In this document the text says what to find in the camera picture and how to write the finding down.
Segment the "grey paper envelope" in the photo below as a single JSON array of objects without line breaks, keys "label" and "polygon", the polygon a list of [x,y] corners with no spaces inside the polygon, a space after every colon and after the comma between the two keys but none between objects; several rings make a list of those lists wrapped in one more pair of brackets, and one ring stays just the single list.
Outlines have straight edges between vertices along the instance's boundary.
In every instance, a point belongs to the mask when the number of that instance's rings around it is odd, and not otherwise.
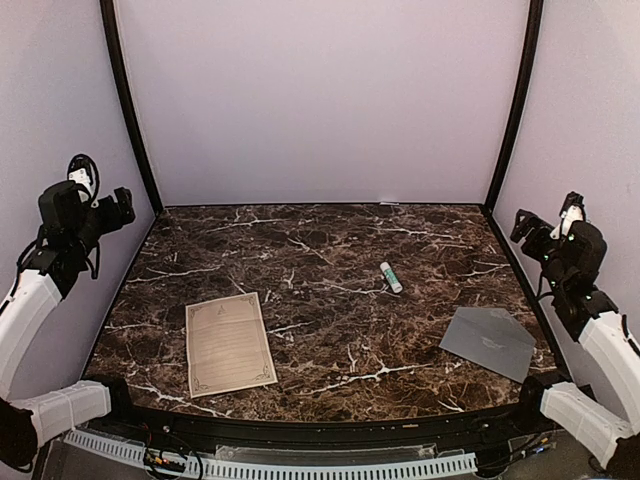
[{"label": "grey paper envelope", "polygon": [[503,308],[459,307],[439,347],[523,383],[533,357],[535,338]]}]

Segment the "beige ornate letter paper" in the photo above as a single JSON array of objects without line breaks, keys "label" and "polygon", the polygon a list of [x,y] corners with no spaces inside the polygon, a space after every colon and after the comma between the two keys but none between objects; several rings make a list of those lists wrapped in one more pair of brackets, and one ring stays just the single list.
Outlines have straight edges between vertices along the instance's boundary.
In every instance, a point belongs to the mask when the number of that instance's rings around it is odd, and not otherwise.
[{"label": "beige ornate letter paper", "polygon": [[190,396],[278,382],[257,293],[185,307]]}]

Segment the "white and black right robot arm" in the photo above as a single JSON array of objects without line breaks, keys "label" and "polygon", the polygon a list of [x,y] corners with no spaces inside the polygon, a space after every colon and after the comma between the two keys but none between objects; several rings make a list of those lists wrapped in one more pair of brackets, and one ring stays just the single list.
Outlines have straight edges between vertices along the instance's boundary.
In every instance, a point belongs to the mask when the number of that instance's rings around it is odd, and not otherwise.
[{"label": "white and black right robot arm", "polygon": [[626,315],[595,284],[607,249],[601,232],[585,220],[582,206],[573,204],[563,209],[557,226],[519,210],[510,238],[540,264],[557,317],[602,370],[625,412],[616,415],[575,383],[547,372],[526,379],[510,413],[511,426],[530,434],[549,419],[611,476],[638,478],[639,341]]}]

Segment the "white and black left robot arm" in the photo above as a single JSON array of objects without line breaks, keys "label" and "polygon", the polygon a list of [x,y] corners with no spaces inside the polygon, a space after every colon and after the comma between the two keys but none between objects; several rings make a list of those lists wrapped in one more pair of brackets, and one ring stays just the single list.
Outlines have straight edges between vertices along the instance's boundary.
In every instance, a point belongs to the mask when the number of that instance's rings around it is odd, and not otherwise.
[{"label": "white and black left robot arm", "polygon": [[118,397],[121,380],[81,380],[28,399],[9,397],[17,368],[44,321],[82,272],[98,275],[100,238],[135,219],[129,189],[95,200],[73,180],[49,187],[38,206],[42,224],[19,256],[15,283],[1,305],[1,461],[21,473],[32,471],[47,442],[89,420],[102,417],[120,436],[141,427],[140,412]]}]

